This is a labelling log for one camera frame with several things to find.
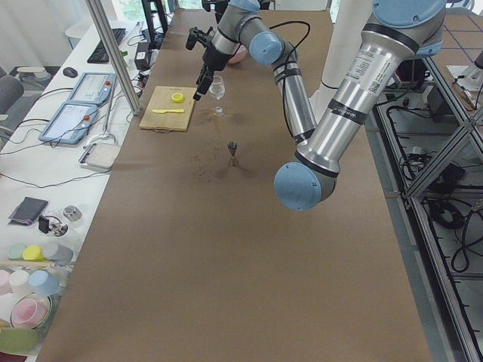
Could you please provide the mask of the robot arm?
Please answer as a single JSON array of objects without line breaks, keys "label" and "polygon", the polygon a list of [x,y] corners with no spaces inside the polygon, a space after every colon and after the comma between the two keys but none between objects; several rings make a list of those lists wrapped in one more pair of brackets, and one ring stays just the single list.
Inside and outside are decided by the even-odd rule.
[{"label": "robot arm", "polygon": [[194,100],[200,100],[214,82],[214,73],[222,71],[244,46],[251,58],[262,66],[271,66],[283,105],[284,118],[291,137],[298,145],[306,142],[314,132],[317,121],[309,104],[297,63],[296,47],[274,33],[259,15],[258,1],[228,1],[217,28],[189,30],[186,48],[196,43],[204,48],[203,67],[196,81]]},{"label": "robot arm", "polygon": [[308,210],[335,189],[339,161],[401,62],[438,53],[443,1],[375,1],[361,46],[307,143],[281,166],[275,193],[287,208]]}]

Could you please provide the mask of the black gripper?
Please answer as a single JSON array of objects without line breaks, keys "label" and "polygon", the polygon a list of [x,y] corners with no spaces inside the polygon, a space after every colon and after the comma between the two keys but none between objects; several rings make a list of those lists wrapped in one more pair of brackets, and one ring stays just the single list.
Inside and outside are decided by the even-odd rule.
[{"label": "black gripper", "polygon": [[195,101],[199,101],[208,92],[213,82],[214,75],[212,73],[206,73],[207,68],[212,72],[223,71],[229,62],[229,55],[219,51],[210,44],[205,48],[202,59],[204,65],[196,81],[197,88],[193,95]]}]

